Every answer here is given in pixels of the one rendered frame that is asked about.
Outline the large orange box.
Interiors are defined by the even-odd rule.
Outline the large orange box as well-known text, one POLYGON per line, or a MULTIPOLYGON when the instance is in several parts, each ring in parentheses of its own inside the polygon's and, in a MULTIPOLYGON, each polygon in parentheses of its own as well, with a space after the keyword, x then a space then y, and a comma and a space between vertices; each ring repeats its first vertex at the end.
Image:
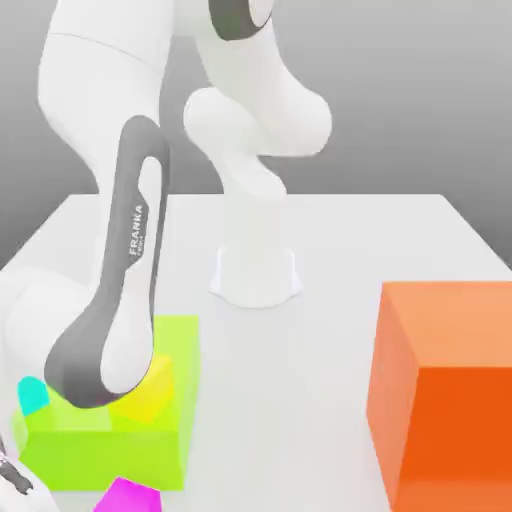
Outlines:
POLYGON ((366 414, 391 512, 512 512, 512 282, 387 282, 366 414))

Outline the large lime green box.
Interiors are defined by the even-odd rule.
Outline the large lime green box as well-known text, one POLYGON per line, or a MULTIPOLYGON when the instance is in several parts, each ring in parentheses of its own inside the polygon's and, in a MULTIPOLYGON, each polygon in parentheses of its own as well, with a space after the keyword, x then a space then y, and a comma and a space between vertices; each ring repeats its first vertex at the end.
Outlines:
POLYGON ((108 406, 80 409, 51 392, 50 404, 11 416, 21 461, 52 491, 104 491, 117 477, 180 491, 200 375, 199 320, 158 315, 154 355, 172 360, 172 400, 150 423, 115 417, 108 406))

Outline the small magenta cube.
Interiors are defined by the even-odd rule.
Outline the small magenta cube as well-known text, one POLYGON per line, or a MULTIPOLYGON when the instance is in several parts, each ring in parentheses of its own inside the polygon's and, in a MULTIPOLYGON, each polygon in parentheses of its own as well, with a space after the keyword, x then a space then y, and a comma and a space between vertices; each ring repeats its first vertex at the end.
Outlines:
POLYGON ((93 512, 162 512, 159 490, 117 477, 93 512))

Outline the small cyan cube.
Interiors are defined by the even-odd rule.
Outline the small cyan cube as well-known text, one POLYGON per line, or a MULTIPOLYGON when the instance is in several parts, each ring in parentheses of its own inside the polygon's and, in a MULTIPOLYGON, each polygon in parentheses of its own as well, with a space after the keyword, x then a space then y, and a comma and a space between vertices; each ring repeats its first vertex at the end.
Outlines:
POLYGON ((23 377, 17 384, 18 401, 27 417, 50 404, 46 383, 34 376, 23 377))

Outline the small yellow cube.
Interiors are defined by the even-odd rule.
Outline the small yellow cube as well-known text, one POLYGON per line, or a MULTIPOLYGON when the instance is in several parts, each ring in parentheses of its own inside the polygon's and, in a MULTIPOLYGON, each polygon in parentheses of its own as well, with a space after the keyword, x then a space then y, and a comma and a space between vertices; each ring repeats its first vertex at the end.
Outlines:
POLYGON ((150 423, 172 400, 172 396, 172 360, 167 355, 155 354, 141 383, 108 408, 115 417, 150 423))

